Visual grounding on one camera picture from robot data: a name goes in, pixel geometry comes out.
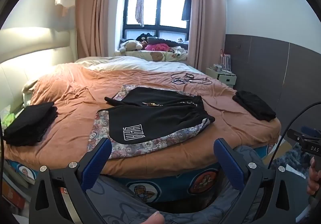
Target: human hand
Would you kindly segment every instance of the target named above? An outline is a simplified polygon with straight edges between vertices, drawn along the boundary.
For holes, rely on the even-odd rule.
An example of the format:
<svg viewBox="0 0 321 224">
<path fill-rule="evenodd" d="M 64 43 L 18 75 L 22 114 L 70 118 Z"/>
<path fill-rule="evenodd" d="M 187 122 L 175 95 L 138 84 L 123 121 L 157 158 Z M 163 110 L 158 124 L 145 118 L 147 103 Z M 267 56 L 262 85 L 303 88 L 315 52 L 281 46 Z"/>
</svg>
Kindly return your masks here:
<svg viewBox="0 0 321 224">
<path fill-rule="evenodd" d="M 309 178 L 308 178 L 308 194 L 314 195 L 316 191 L 320 188 L 318 181 L 321 179 L 321 171 L 317 172 L 315 169 L 316 161 L 314 157 L 310 161 L 311 167 L 309 168 Z"/>
<path fill-rule="evenodd" d="M 165 224 L 165 219 L 162 214 L 160 214 L 159 212 L 155 212 L 142 224 Z"/>
</svg>

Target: nightstand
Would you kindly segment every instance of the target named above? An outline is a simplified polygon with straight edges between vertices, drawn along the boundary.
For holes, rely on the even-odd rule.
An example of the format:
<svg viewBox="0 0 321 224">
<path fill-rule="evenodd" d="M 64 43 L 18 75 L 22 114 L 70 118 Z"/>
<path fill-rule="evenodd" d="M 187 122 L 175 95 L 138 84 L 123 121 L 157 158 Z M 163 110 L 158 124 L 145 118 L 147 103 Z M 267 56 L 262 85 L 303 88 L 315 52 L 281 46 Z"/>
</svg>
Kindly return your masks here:
<svg viewBox="0 0 321 224">
<path fill-rule="evenodd" d="M 230 88 L 233 88 L 236 83 L 236 76 L 233 73 L 216 72 L 211 68 L 206 68 L 206 75 L 225 83 Z"/>
</svg>

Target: black plush toy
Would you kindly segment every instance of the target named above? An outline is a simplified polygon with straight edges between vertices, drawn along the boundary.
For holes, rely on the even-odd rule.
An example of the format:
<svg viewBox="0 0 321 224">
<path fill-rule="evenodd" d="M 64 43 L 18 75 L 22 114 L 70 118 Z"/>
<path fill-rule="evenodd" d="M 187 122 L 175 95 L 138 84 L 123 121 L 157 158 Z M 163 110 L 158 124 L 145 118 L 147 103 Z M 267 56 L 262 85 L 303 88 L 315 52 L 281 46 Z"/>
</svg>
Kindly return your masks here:
<svg viewBox="0 0 321 224">
<path fill-rule="evenodd" d="M 150 33 L 141 34 L 139 37 L 136 38 L 136 41 L 139 41 L 139 42 L 147 41 L 147 38 L 151 36 L 152 35 Z"/>
</svg>

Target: gray rug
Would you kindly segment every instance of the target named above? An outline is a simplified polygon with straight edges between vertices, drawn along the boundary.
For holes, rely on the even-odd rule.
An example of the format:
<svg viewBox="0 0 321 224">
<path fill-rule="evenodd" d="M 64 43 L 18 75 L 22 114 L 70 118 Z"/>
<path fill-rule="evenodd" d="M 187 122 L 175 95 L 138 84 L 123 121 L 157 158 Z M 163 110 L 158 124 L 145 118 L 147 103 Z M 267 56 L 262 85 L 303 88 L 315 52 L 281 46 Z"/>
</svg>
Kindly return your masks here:
<svg viewBox="0 0 321 224">
<path fill-rule="evenodd" d="M 282 157 L 272 162 L 271 169 L 275 170 L 279 166 L 285 168 L 288 164 L 298 172 L 304 174 L 307 178 L 309 176 L 310 160 L 312 157 L 313 155 L 301 151 L 301 146 L 296 143 L 292 150 L 287 151 Z"/>
</svg>

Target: pink curtain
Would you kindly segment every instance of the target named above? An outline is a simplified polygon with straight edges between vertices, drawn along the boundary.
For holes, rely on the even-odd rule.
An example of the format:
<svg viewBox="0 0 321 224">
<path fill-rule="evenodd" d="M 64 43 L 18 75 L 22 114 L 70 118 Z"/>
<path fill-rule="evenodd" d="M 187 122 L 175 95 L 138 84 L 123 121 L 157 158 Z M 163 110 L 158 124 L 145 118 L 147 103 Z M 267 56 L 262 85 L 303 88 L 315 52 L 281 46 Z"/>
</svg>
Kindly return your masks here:
<svg viewBox="0 0 321 224">
<path fill-rule="evenodd" d="M 108 56 L 109 0 L 76 0 L 78 58 Z"/>
<path fill-rule="evenodd" d="M 201 72 L 219 63 L 226 34 L 226 0 L 192 0 L 188 62 Z"/>
</svg>

